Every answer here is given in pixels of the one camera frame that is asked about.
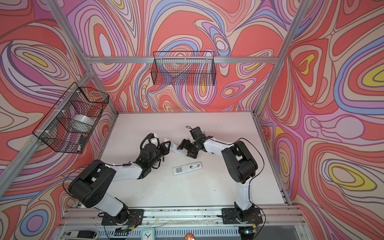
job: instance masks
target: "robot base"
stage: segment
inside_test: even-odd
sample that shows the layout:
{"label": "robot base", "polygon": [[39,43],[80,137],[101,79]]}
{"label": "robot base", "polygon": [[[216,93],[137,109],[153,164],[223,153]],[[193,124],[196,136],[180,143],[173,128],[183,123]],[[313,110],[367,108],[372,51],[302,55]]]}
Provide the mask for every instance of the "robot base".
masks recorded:
{"label": "robot base", "polygon": [[230,208],[230,209],[221,209],[221,213],[223,217],[224,224],[239,224],[236,218],[241,222],[247,222],[251,224],[255,224],[256,226],[263,223],[262,215],[260,213],[260,208],[251,207],[246,210],[247,214],[243,217],[239,217],[238,209]]}
{"label": "robot base", "polygon": [[[139,223],[137,223],[137,219],[135,217],[129,217],[128,222],[124,225],[129,225],[129,226],[141,225],[143,220],[144,209],[128,209],[128,210],[131,216],[137,217],[137,219],[139,220]],[[115,217],[112,217],[109,214],[105,214],[103,217],[103,220],[101,221],[101,224],[103,226],[117,226],[117,224],[114,221],[114,218]]]}

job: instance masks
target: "qr code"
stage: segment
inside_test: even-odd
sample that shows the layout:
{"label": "qr code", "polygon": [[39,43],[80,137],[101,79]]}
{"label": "qr code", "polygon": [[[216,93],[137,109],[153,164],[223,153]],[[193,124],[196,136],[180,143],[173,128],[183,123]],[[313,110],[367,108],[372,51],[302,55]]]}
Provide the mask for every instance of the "qr code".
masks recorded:
{"label": "qr code", "polygon": [[183,168],[182,167],[177,167],[176,168],[176,173],[181,173],[183,172]]}

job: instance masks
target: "robotic arm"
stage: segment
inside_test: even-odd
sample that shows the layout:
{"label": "robotic arm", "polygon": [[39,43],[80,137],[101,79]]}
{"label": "robotic arm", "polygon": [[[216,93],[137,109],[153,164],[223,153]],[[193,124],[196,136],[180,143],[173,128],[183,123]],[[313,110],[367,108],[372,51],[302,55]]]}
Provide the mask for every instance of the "robotic arm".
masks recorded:
{"label": "robotic arm", "polygon": [[254,208],[250,199],[252,188],[251,178],[258,169],[257,163],[242,141],[234,143],[218,141],[212,136],[206,137],[200,127],[189,131],[194,142],[184,139],[177,149],[187,149],[187,156],[197,158],[200,150],[223,156],[228,172],[236,182],[235,218],[239,222],[247,221]]}
{"label": "robotic arm", "polygon": [[94,160],[69,185],[68,191],[87,208],[95,207],[109,215],[117,225],[124,225],[129,216],[127,205],[107,193],[111,182],[145,178],[163,156],[169,153],[170,141],[160,144],[155,134],[148,134],[141,142],[135,162],[109,165]]}

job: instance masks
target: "alarm clock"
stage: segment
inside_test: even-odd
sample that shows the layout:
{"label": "alarm clock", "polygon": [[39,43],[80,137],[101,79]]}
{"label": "alarm clock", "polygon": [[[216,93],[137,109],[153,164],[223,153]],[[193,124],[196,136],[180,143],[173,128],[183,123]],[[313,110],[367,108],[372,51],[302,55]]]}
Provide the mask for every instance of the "alarm clock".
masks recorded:
{"label": "alarm clock", "polygon": [[155,229],[147,228],[141,231],[141,240],[155,240]]}

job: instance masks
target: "white table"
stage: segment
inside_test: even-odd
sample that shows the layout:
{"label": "white table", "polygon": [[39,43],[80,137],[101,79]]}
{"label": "white table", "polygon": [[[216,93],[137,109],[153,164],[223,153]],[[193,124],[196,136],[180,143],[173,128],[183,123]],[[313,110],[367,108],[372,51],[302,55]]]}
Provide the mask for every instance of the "white table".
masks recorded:
{"label": "white table", "polygon": [[[249,112],[235,113],[129,113],[119,114],[101,160],[110,164],[135,161],[141,141],[156,133],[179,145],[191,137],[189,129],[199,126],[205,135],[219,141],[233,142],[244,137],[260,151],[265,167],[252,181],[255,204],[283,204],[283,198],[262,141]],[[257,151],[243,141],[258,164],[263,162]],[[173,176],[172,168],[201,161],[202,170]],[[129,207],[180,207],[205,205],[233,205],[236,200],[235,181],[230,177],[222,156],[200,151],[198,159],[182,158],[170,152],[159,169],[152,169],[143,179],[121,180],[111,183],[108,193]]]}

